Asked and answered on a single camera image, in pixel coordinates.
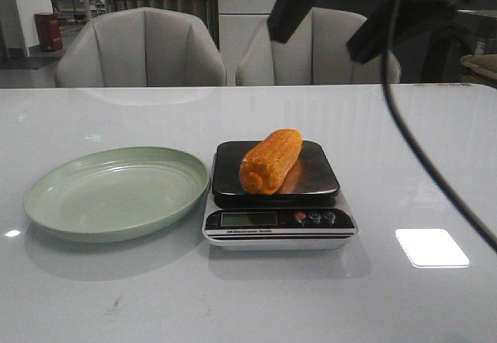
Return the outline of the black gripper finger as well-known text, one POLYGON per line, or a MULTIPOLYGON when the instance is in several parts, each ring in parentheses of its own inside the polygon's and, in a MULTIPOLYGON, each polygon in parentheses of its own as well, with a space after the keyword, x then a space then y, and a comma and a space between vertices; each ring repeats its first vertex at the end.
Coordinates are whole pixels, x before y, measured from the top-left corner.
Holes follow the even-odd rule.
POLYGON ((316 0, 276 0, 267 19, 270 40, 287 43, 315 2, 316 0))
POLYGON ((446 25, 458 0, 389 0, 368 18, 346 43, 350 58, 365 64, 425 31, 446 25))

